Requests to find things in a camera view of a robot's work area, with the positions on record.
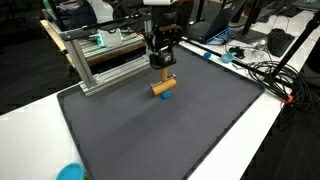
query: white table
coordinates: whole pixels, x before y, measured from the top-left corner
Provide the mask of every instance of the white table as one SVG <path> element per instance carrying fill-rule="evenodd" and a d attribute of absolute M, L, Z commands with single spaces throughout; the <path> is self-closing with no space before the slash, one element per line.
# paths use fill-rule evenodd
<path fill-rule="evenodd" d="M 310 12 L 292 18 L 288 33 L 298 36 L 311 18 Z M 268 33 L 274 20 L 275 17 L 271 17 L 269 23 L 258 23 L 254 29 Z M 286 18 L 279 17 L 274 28 L 285 28 L 286 22 Z M 317 40 L 319 36 L 318 28 L 310 38 Z M 196 53 L 204 53 L 187 43 L 181 44 Z M 307 40 L 289 64 L 300 70 L 314 45 L 313 40 Z M 206 47 L 225 52 L 224 47 Z M 213 56 L 211 60 L 246 76 L 245 70 L 222 64 L 218 57 Z M 268 56 L 258 60 L 268 60 Z M 57 93 L 0 116 L 1 180 L 54 180 L 64 166 L 72 162 L 81 163 L 56 96 Z M 239 179 L 280 110 L 280 101 L 266 91 L 229 130 L 190 179 Z"/>

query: wire bundle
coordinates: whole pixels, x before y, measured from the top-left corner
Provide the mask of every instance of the wire bundle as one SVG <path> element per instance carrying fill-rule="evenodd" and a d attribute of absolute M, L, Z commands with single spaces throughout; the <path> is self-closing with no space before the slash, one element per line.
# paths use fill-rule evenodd
<path fill-rule="evenodd" d="M 281 71 L 277 71 L 278 64 L 279 62 L 273 61 L 249 63 L 248 66 L 255 71 L 248 71 L 248 74 L 279 97 L 282 104 L 287 105 L 285 108 L 288 112 L 284 112 L 280 119 L 280 130 L 284 130 L 289 127 L 298 111 L 313 112 L 314 100 L 307 83 L 299 75 L 299 72 L 290 65 L 286 65 Z M 265 76 L 258 75 L 258 70 L 263 71 Z M 273 71 L 277 71 L 275 77 L 272 76 Z M 292 93 L 290 94 L 285 87 L 290 88 Z"/>

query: black mat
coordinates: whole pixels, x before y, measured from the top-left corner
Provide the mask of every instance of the black mat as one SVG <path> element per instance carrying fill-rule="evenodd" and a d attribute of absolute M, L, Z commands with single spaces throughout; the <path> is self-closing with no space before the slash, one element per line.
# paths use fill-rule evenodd
<path fill-rule="evenodd" d="M 177 88 L 153 97 L 147 70 L 92 97 L 58 95 L 82 161 L 95 180 L 187 178 L 264 88 L 176 48 Z"/>

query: laptop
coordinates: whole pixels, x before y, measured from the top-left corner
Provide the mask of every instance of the laptop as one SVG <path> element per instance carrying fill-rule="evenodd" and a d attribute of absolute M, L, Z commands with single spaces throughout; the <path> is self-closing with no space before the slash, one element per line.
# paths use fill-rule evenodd
<path fill-rule="evenodd" d="M 209 44 L 217 35 L 227 30 L 229 22 L 245 2 L 246 0 L 233 0 L 220 10 L 212 24 L 202 21 L 196 22 L 187 28 L 184 36 L 202 44 Z"/>
<path fill-rule="evenodd" d="M 320 10 L 320 1 L 314 1 L 312 3 L 305 2 L 305 0 L 299 0 L 293 5 L 299 7 L 300 9 L 310 10 L 310 11 L 318 11 Z"/>

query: white device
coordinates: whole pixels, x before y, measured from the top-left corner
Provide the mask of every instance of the white device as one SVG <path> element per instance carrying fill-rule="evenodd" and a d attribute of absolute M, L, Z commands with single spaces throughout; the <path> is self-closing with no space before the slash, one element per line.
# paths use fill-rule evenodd
<path fill-rule="evenodd" d="M 144 5 L 164 6 L 171 5 L 179 0 L 143 0 Z"/>
<path fill-rule="evenodd" d="M 93 8 L 94 13 L 96 14 L 98 23 L 113 21 L 113 8 L 108 3 L 103 2 L 102 0 L 87 0 Z M 122 43 L 122 37 L 120 29 L 112 30 L 114 32 L 110 33 L 98 29 L 98 44 L 100 47 L 115 47 L 119 46 Z"/>

